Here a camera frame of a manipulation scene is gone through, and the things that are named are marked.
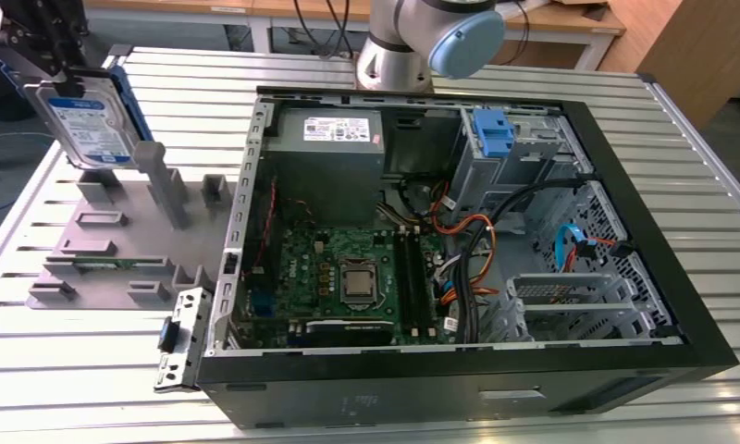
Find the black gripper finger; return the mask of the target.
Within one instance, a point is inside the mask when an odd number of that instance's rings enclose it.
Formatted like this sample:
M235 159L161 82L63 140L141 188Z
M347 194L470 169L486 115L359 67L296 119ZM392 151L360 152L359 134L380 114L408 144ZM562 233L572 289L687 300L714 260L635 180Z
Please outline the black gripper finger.
M68 66L61 69L53 81L59 96L83 96L85 87L81 75L85 73L84 66Z

